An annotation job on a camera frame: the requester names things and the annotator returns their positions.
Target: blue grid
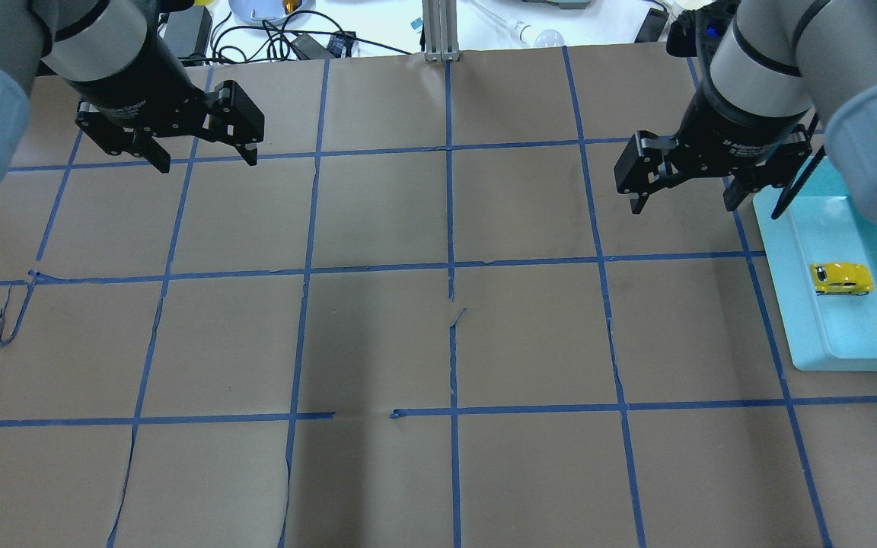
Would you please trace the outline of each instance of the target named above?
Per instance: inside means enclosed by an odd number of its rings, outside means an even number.
[[[330,62],[324,62],[323,83],[321,83],[321,102],[319,122],[317,122],[317,142],[314,152],[302,153],[285,153],[285,154],[260,154],[260,160],[272,160],[283,158],[313,158],[314,159],[314,180],[311,194],[311,209],[309,219],[309,230],[307,236],[306,261],[303,268],[284,269],[284,270],[253,270],[253,271],[217,271],[217,272],[189,272],[174,273],[171,272],[171,261],[174,259],[175,247],[177,246],[178,232],[184,214],[185,201],[187,197],[188,187],[191,180],[192,170],[195,164],[208,162],[241,162],[239,156],[223,156],[212,158],[197,158],[196,152],[198,148],[197,139],[192,143],[191,153],[188,159],[175,159],[171,163],[185,165],[185,178],[178,202],[177,215],[175,215],[173,234],[171,234],[170,249],[168,249],[166,265],[164,265],[164,274],[160,276],[139,276],[139,277],[94,277],[94,278],[77,278],[66,279],[56,278],[44,274],[39,271],[30,271],[29,280],[0,280],[0,287],[14,287],[14,285],[25,285],[27,287],[27,296],[22,303],[20,312],[18,312],[15,320],[14,332],[17,333],[21,328],[22,318],[24,318],[25,310],[35,290],[36,285],[64,285],[64,284],[133,284],[145,282],[161,282],[161,293],[159,296],[158,306],[151,327],[151,339],[145,357],[144,367],[142,371],[142,381],[140,381],[139,392],[137,393],[136,408],[133,416],[129,417],[93,417],[93,419],[4,419],[0,420],[0,428],[18,428],[18,427],[44,427],[44,426],[91,426],[91,425],[129,425],[132,427],[132,448],[135,444],[137,428],[142,424],[191,424],[191,423],[223,423],[223,422],[258,422],[258,421],[286,421],[288,423],[288,437],[286,438],[286,466],[288,470],[292,470],[293,448],[295,447],[295,430],[296,422],[299,420],[328,420],[333,419],[333,413],[300,413],[298,411],[300,374],[303,361],[303,342],[305,336],[307,305],[309,301],[309,285],[310,278],[313,275],[338,274],[351,272],[377,272],[377,271],[397,271],[397,270],[448,270],[449,298],[453,299],[455,295],[455,270],[456,268],[483,268],[483,267],[507,267],[507,266],[523,266],[523,265],[542,265],[542,264],[577,264],[577,263],[594,263],[598,265],[599,287],[601,290],[602,301],[604,305],[606,333],[599,333],[598,336],[606,336],[611,350],[612,371],[615,379],[615,387],[617,393],[616,403],[578,403],[578,405],[539,405],[539,406],[471,406],[470,408],[460,408],[458,405],[458,381],[457,381],[457,356],[456,356],[456,332],[457,323],[461,318],[459,314],[451,326],[449,326],[449,365],[450,365],[450,387],[452,389],[448,408],[431,408],[431,409],[395,409],[391,414],[391,419],[401,419],[401,417],[415,416],[449,416],[451,426],[451,451],[452,451],[452,506],[453,506],[453,538],[456,548],[462,545],[462,527],[461,527],[461,502],[460,502],[460,486],[459,486],[459,440],[458,440],[458,417],[459,416],[475,416],[476,414],[504,414],[504,413],[619,413],[620,423],[622,423],[624,455],[626,455],[627,479],[629,479],[629,488],[631,503],[633,503],[634,520],[636,520],[637,541],[640,547],[646,546],[645,531],[643,523],[643,510],[641,510],[641,500],[638,495],[637,474],[634,468],[633,447],[631,447],[629,412],[633,410],[670,410],[670,409],[734,409],[734,408],[777,408],[783,406],[786,408],[789,416],[791,430],[793,430],[795,443],[801,459],[801,465],[804,470],[805,480],[807,482],[808,494],[811,496],[812,504],[815,511],[815,520],[818,522],[818,529],[821,532],[822,542],[825,547],[831,547],[831,535],[828,533],[828,526],[824,522],[824,515],[821,512],[821,502],[818,497],[817,486],[810,466],[808,465],[807,451],[804,447],[803,437],[797,421],[795,408],[797,406],[827,406],[827,405],[856,405],[856,403],[877,403],[877,396],[832,396],[832,397],[815,397],[815,398],[793,398],[790,395],[789,386],[787,386],[786,378],[783,374],[783,364],[780,361],[780,354],[777,351],[777,343],[773,326],[770,323],[770,316],[767,306],[764,302],[763,292],[760,285],[759,277],[756,272],[753,260],[755,257],[765,256],[765,253],[758,250],[751,250],[746,240],[744,226],[740,214],[734,212],[733,218],[735,227],[738,230],[741,240],[741,250],[732,250],[732,252],[707,252],[707,253],[651,253],[651,254],[630,254],[629,256],[606,256],[603,253],[601,240],[598,232],[598,216],[595,211],[594,193],[592,193],[591,171],[588,167],[588,155],[586,145],[597,145],[598,143],[618,143],[627,142],[629,138],[605,138],[605,139],[587,139],[584,136],[582,128],[581,112],[578,103],[577,87],[573,69],[568,56],[567,48],[562,48],[563,60],[566,69],[571,104],[574,110],[575,122],[577,125],[577,139],[565,140],[547,140],[547,142],[499,142],[499,143],[477,143],[477,145],[453,145],[452,141],[452,89],[451,89],[451,68],[448,63],[445,66],[445,145],[432,147],[404,147],[404,148],[379,148],[379,149],[359,149],[345,151],[328,151],[323,152],[323,134],[324,134],[324,116],[326,116],[327,106],[327,81],[330,77]],[[690,74],[695,86],[699,86],[697,80],[695,66],[692,60],[688,60]],[[212,82],[213,70],[209,69],[209,84]],[[56,192],[55,202],[51,212],[49,212],[49,221],[46,223],[46,229],[41,240],[38,252],[36,254],[37,262],[42,259],[45,253],[46,244],[48,244],[49,233],[53,228],[53,222],[58,214],[60,203],[62,202],[63,191],[65,190],[67,180],[71,170],[83,169],[104,169],[104,167],[125,167],[125,166],[143,166],[146,165],[142,161],[131,162],[107,162],[107,163],[86,163],[76,164],[74,159],[77,150],[82,142],[82,132],[78,132],[73,149],[70,152],[69,160],[65,165],[52,166],[34,166],[34,167],[13,167],[13,173],[22,173],[22,171],[42,171],[42,170],[62,170],[62,181],[59,184],[59,190]],[[578,257],[560,257],[560,259],[532,259],[532,260],[494,260],[494,261],[457,261],[454,253],[454,232],[453,232],[453,152],[457,150],[474,150],[474,149],[495,149],[495,148],[522,148],[522,147],[541,147],[541,146],[565,146],[578,145],[581,154],[582,176],[585,181],[585,197],[588,201],[589,219],[591,219],[592,237],[595,242],[594,256],[578,256]],[[446,263],[408,263],[408,264],[379,264],[365,266],[347,266],[347,267],[330,267],[330,268],[314,268],[312,267],[313,246],[314,246],[314,226],[316,226],[317,215],[317,198],[319,197],[319,182],[321,172],[321,157],[323,156],[353,156],[368,154],[394,154],[394,153],[417,153],[430,151],[444,151],[446,153],[446,207],[448,207],[448,261]],[[782,389],[782,398],[779,399],[757,399],[757,400],[723,400],[723,401],[679,401],[679,402],[627,402],[623,392],[623,385],[620,382],[618,371],[617,353],[615,351],[614,338],[611,330],[612,309],[607,288],[606,263],[616,263],[617,261],[638,261],[638,260],[708,260],[708,259],[734,259],[741,257],[748,264],[748,271],[751,274],[752,285],[756,294],[759,311],[763,320],[766,334],[770,344],[770,353],[772,353],[773,364],[777,372],[777,378],[780,381],[780,389]],[[147,379],[150,374],[151,361],[155,344],[157,342],[157,329],[161,319],[161,309],[163,308],[164,296],[167,295],[167,288],[171,281],[186,279],[209,279],[209,278],[236,278],[236,277],[255,277],[255,276],[285,276],[285,275],[302,275],[303,276],[303,299],[300,304],[299,325],[297,330],[296,354],[295,354],[295,370],[293,371],[292,383],[292,402],[290,403],[289,413],[258,413],[258,414],[227,414],[226,416],[142,416],[142,408],[144,402],[144,394],[146,392]],[[108,538],[108,546],[114,544],[116,538],[117,524],[115,522],[111,535]],[[285,543],[285,523],[283,523],[283,535],[279,538],[279,547],[282,548]]]

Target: toy car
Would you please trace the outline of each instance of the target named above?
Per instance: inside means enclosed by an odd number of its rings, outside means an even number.
[[[811,277],[818,295],[867,295],[875,288],[868,267],[859,263],[812,264]]]

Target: black ring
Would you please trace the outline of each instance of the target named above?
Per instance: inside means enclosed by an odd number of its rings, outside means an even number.
[[[98,0],[97,4],[94,4],[94,7],[87,11],[87,14],[83,15],[79,21],[74,22],[69,27],[63,27],[56,31],[56,42],[73,38],[73,36],[83,32],[100,18],[100,15],[107,10],[108,6],[110,6],[110,0]]]
[[[730,25],[733,27],[733,36],[737,39],[737,44],[740,45],[740,48],[749,58],[758,62],[759,65],[766,66],[767,69],[773,70],[773,72],[779,72],[780,74],[786,74],[787,76],[797,76],[800,77],[801,72],[800,69],[797,69],[796,66],[793,65],[784,65],[784,63],[779,62],[779,60],[773,60],[768,58],[768,56],[760,53],[758,49],[754,48],[748,41],[742,32],[740,32],[740,25],[737,24],[737,21],[733,21],[733,24]]]
[[[814,16],[818,14],[818,11],[824,10],[825,6],[831,3],[831,0],[814,0],[813,4],[808,6],[808,9],[804,11],[804,15],[801,15],[799,21],[797,21],[797,27],[794,27],[794,36],[793,39],[790,40],[790,48],[793,49],[794,52],[797,51],[797,42],[800,42],[801,34],[804,34],[804,29],[807,28],[807,25],[811,23]]]

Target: yellow object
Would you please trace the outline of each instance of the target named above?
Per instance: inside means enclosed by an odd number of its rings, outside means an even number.
[[[812,264],[811,278],[818,295],[867,295],[875,288],[868,267],[859,263]]]

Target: blue tray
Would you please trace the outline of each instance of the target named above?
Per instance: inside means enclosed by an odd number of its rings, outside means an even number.
[[[824,161],[777,221],[780,191],[753,199],[795,367],[804,371],[877,371],[877,225],[850,204],[841,176]],[[811,263],[864,263],[875,291],[815,295]]]

